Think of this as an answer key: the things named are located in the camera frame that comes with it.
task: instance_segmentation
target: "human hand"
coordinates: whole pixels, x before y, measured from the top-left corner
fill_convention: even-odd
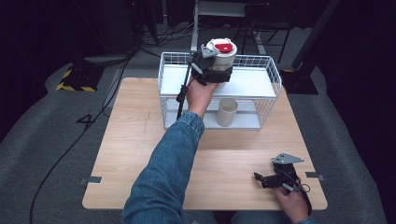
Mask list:
[[[295,191],[291,191],[287,194],[286,189],[283,187],[274,189],[276,199],[285,211],[286,215],[290,218],[292,223],[298,223],[299,221],[309,217],[308,205],[305,202],[303,194]]]
[[[213,91],[218,85],[219,83],[208,83],[206,86],[203,86],[197,80],[193,80],[187,91],[189,111],[194,112],[203,119],[212,99]]]

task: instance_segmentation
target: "gray carpet floor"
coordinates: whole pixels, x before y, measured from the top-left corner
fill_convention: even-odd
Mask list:
[[[205,28],[199,45],[213,37],[233,38],[236,29]],[[291,62],[309,36],[309,29],[294,29],[290,34],[278,69]],[[234,41],[242,43],[240,35]],[[188,52],[191,36],[170,41],[162,47],[146,48],[162,52]],[[277,58],[278,49],[266,48]],[[257,54],[254,46],[247,54]],[[160,59],[138,51],[126,66],[123,77],[156,77]],[[56,91],[70,64],[59,68],[47,80],[48,95],[19,119],[0,145],[0,223],[28,223],[35,191],[51,166],[60,159],[84,131],[78,119],[101,111],[114,88],[120,64],[109,66],[102,75],[97,92]],[[344,122],[326,95],[326,82],[318,69],[311,77],[319,95],[289,94],[290,104],[303,134],[321,182],[328,208],[314,211],[319,223],[387,223],[375,182],[354,147]],[[111,114],[112,103],[105,109]],[[85,188],[81,178],[91,175],[108,117],[101,115],[55,167],[35,201],[34,223],[120,223],[121,210],[87,210],[82,206]]]

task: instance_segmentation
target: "yellow and black hazard tape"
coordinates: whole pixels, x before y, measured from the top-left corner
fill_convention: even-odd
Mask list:
[[[76,78],[76,73],[74,73],[73,66],[69,67],[64,73],[62,80],[59,82],[56,90],[64,91],[97,91],[97,83],[99,79],[92,81],[92,78],[87,78],[86,80],[81,80]]]

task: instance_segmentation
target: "chair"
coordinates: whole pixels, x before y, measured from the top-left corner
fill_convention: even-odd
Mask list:
[[[244,54],[245,51],[248,30],[256,32],[258,35],[260,32],[274,32],[265,43],[261,42],[256,44],[263,46],[282,46],[277,60],[277,62],[280,63],[291,29],[287,16],[282,9],[282,5],[277,4],[276,0],[274,0],[274,3],[272,1],[252,0],[249,5],[245,6],[244,22],[236,32],[234,39],[238,37],[243,26],[245,26],[245,34],[241,54]],[[283,44],[269,43],[278,31],[286,31]]]

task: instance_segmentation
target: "blue denim jacket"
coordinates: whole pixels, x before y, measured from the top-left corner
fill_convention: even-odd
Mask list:
[[[166,131],[132,186],[122,223],[183,223],[185,191],[204,130],[198,115],[185,112]],[[315,223],[310,220],[300,223]]]

